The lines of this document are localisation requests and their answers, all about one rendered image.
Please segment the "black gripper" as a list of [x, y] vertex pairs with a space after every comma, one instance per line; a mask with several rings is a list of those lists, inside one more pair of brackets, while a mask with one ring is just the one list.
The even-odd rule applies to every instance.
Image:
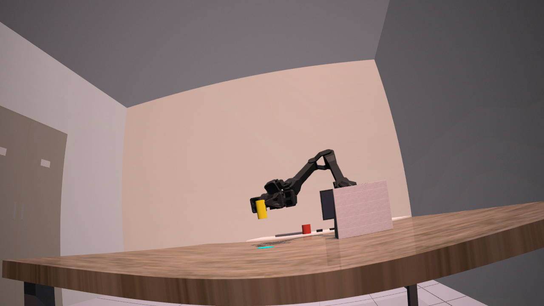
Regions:
[[272, 195], [268, 195], [267, 198], [264, 196], [257, 196], [250, 199], [251, 208], [253, 213], [257, 213], [256, 209], [256, 201], [257, 200], [264, 200], [264, 204], [267, 207], [270, 207], [270, 210], [273, 209], [280, 209], [283, 207], [294, 207], [297, 205], [297, 200], [295, 197], [295, 193], [293, 190], [285, 190], [283, 191], [285, 194], [281, 193], [274, 193]]

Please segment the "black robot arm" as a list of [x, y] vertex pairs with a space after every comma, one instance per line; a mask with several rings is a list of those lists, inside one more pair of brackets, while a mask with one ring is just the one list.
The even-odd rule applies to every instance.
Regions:
[[[322, 156], [324, 157], [325, 165], [317, 165], [316, 162]], [[331, 149], [327, 149], [327, 150], [319, 152], [314, 158], [309, 159], [308, 163], [293, 178], [289, 178], [285, 182], [281, 179], [280, 180], [274, 179], [266, 183], [264, 188], [266, 189], [267, 193], [261, 194], [261, 196], [264, 196], [267, 198], [267, 196], [272, 195], [274, 193], [284, 194], [283, 191], [285, 190], [293, 190], [297, 200], [297, 195], [301, 190], [302, 184], [314, 172], [314, 170], [317, 170], [317, 169], [322, 169], [322, 170], [330, 169], [335, 179], [335, 182], [333, 182], [334, 189], [356, 185], [356, 182], [349, 181], [347, 177], [344, 177], [342, 175], [342, 172], [339, 169], [339, 166], [337, 164], [334, 151]]]

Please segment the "yellow cylinder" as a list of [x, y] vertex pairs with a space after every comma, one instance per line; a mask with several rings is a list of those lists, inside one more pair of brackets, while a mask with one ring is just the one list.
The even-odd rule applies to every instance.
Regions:
[[258, 219], [267, 218], [266, 205], [264, 204], [264, 200], [257, 200], [256, 201], [256, 209], [257, 209]]

